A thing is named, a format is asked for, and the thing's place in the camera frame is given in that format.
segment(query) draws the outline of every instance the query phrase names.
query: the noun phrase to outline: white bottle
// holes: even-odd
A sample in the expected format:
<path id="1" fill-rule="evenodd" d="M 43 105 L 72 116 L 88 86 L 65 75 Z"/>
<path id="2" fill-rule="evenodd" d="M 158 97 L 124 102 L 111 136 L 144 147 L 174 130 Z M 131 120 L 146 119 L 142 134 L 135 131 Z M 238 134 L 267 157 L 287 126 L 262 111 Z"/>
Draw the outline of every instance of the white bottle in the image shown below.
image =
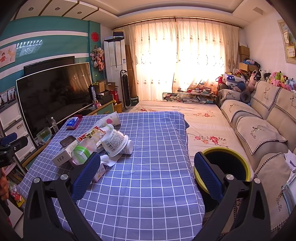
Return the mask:
<path id="1" fill-rule="evenodd" d="M 54 128 L 55 133 L 57 133 L 59 131 L 59 128 L 57 127 L 57 122 L 55 121 L 55 119 L 52 117 L 52 127 Z"/>

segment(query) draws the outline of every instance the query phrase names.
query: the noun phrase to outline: curtain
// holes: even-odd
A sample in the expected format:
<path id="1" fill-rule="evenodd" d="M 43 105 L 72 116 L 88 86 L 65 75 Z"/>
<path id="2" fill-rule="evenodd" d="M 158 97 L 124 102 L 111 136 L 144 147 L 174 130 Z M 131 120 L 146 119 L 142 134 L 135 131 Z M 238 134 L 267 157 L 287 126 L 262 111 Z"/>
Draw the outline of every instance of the curtain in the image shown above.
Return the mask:
<path id="1" fill-rule="evenodd" d="M 123 31 L 140 100 L 162 100 L 164 92 L 200 83 L 216 91 L 216 78 L 237 66 L 238 27 L 177 18 L 132 24 Z"/>

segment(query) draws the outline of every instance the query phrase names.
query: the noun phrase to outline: trash can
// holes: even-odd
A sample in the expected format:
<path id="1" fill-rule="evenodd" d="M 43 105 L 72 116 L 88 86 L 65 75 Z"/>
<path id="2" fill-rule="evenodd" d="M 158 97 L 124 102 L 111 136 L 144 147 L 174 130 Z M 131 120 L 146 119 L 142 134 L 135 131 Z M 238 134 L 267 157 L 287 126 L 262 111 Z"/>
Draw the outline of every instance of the trash can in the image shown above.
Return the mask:
<path id="1" fill-rule="evenodd" d="M 232 174 L 236 179 L 243 181 L 251 180 L 251 170 L 245 159 L 237 152 L 224 148 L 213 147 L 206 149 L 202 152 L 210 163 L 220 167 L 220 169 L 226 174 Z M 202 198 L 205 205 L 205 212 L 210 212 L 215 209 L 218 202 L 211 198 L 209 191 L 207 190 L 204 182 L 202 181 L 198 171 L 194 167 L 194 176 L 197 182 L 199 191 L 202 194 Z"/>

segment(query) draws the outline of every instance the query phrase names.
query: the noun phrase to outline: tv screen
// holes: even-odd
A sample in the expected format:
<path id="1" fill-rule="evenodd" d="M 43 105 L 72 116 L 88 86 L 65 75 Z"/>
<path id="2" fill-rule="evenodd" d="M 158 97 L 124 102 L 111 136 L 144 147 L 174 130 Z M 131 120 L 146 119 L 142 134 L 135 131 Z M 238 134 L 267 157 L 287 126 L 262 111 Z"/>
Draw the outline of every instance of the tv screen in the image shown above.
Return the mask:
<path id="1" fill-rule="evenodd" d="M 71 64 L 43 70 L 16 81 L 23 116 L 33 138 L 44 127 L 51 127 L 90 105 L 89 63 Z"/>
<path id="2" fill-rule="evenodd" d="M 59 66 L 69 65 L 75 63 L 75 56 L 67 56 L 61 58 L 52 58 L 44 61 L 40 61 L 34 64 L 24 66 L 24 74 L 34 74 L 42 70 L 52 69 Z"/>

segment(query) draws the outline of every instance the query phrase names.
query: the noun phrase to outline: air vent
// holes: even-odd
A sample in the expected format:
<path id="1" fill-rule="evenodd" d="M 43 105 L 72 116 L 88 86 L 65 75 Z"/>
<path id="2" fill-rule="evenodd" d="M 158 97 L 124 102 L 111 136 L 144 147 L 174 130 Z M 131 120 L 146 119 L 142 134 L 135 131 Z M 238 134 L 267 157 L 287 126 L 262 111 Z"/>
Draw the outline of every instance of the air vent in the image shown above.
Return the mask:
<path id="1" fill-rule="evenodd" d="M 264 13 L 264 11 L 263 11 L 261 8 L 259 8 L 259 7 L 255 7 L 255 8 L 253 9 L 253 11 L 255 11 L 255 12 L 261 14 L 261 15 L 263 15 L 263 13 Z"/>

